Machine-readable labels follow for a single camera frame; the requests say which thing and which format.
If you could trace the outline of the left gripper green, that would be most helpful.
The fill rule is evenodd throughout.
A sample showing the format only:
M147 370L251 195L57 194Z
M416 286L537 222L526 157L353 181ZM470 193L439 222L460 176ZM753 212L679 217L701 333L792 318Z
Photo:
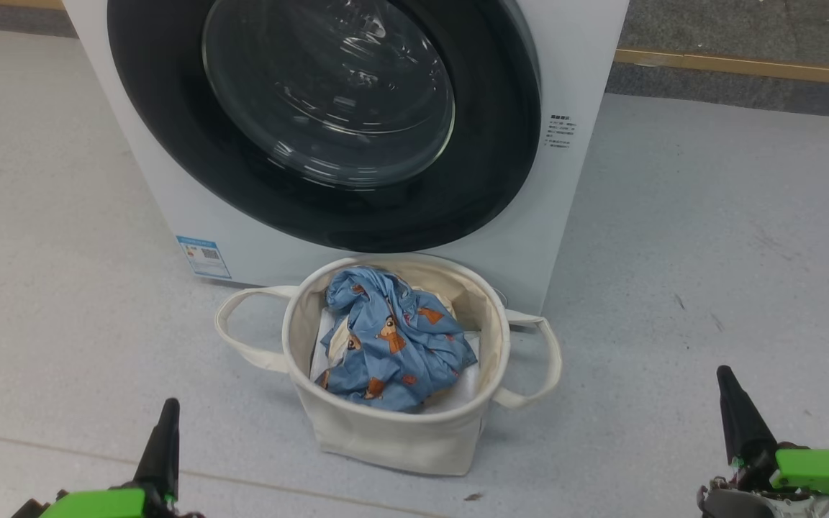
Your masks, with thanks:
M178 467L180 466L180 402L165 400L157 424L132 482L136 486L106 491L60 491L55 501L43 504L29 499L14 517L201 517L201 512L180 514Z

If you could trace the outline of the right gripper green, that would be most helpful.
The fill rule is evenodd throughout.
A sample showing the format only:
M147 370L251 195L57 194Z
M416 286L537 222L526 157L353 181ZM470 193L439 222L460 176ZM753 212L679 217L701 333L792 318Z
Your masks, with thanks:
M829 517L829 449L785 448L730 366L717 368L731 479L701 486L703 517Z

